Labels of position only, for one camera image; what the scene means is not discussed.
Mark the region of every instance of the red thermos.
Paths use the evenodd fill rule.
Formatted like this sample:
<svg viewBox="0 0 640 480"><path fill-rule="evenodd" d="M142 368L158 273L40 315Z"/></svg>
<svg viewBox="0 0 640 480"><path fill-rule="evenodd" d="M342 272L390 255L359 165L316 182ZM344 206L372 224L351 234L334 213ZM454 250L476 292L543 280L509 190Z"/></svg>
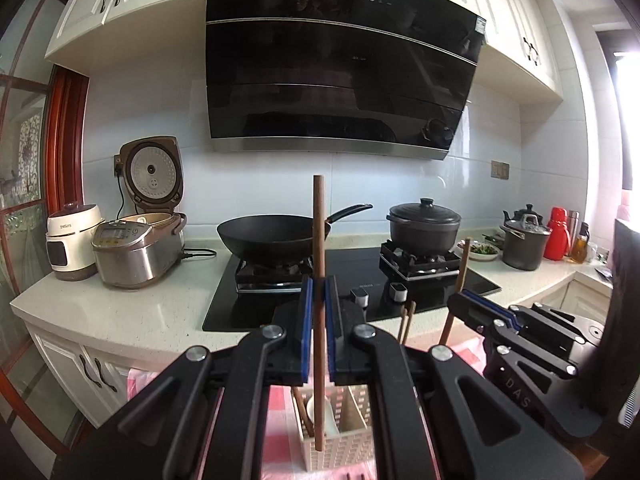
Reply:
<svg viewBox="0 0 640 480"><path fill-rule="evenodd" d="M570 248L571 241L569 230L566 228L566 217L566 209L555 207L551 210L551 219L546 225L551 231L545 247L545 258L548 260L562 260Z"/></svg>

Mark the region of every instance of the stove knob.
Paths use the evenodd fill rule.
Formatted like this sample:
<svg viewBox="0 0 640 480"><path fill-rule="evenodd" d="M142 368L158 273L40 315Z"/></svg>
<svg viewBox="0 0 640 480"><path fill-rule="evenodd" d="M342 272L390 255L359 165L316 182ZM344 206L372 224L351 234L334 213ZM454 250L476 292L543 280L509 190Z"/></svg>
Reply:
<svg viewBox="0 0 640 480"><path fill-rule="evenodd" d="M391 283L389 285L389 297L394 303L404 303L408 291L402 283Z"/></svg>
<svg viewBox="0 0 640 480"><path fill-rule="evenodd" d="M369 295L362 287L351 289L351 301L360 308L364 309L369 306Z"/></svg>

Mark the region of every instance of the electrical outlet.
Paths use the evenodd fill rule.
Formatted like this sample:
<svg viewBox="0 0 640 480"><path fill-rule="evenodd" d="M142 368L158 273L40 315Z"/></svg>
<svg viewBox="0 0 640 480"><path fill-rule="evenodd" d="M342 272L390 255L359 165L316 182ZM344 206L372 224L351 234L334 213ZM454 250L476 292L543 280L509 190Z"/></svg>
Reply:
<svg viewBox="0 0 640 480"><path fill-rule="evenodd" d="M122 176L122 161L120 155L113 155L113 176L118 178Z"/></svg>
<svg viewBox="0 0 640 480"><path fill-rule="evenodd" d="M491 161L491 176L501 180L509 179L509 165L506 162Z"/></svg>

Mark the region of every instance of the black glass stovetop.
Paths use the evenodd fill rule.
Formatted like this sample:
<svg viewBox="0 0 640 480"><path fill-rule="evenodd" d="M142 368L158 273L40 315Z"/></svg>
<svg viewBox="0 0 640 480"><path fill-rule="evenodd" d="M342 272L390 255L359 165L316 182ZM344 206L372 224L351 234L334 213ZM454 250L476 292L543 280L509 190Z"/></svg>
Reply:
<svg viewBox="0 0 640 480"><path fill-rule="evenodd" d="M202 324L205 332L253 330L270 323L277 306L299 297L299 294L238 294L234 275L239 261L232 255L226 264ZM389 284L398 282L398 276L380 264L380 247L327 251L326 274L336 276L341 298L349 298L352 288L361 287L369 293L369 306L365 311L367 321L400 316L402 303L394 303L388 293ZM447 299L454 291L456 277L430 278L405 285L408 300L416 303L415 311L426 312L446 306ZM470 269L466 272L465 288L481 296L501 290L498 285Z"/></svg>

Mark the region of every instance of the gray pot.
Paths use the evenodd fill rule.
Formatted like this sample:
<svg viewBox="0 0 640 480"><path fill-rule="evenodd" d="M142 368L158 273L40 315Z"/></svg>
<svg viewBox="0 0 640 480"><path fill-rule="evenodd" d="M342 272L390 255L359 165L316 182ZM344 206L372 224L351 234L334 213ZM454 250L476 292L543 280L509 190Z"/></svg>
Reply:
<svg viewBox="0 0 640 480"><path fill-rule="evenodd" d="M460 227L460 215L434 205L431 198L393 206L386 219L392 241L415 256L447 253L455 245Z"/></svg>
<svg viewBox="0 0 640 480"><path fill-rule="evenodd" d="M500 228L506 233L502 260L515 269L536 270L542 262L551 231L538 225L538 217L534 214L523 215L519 221L505 222Z"/></svg>

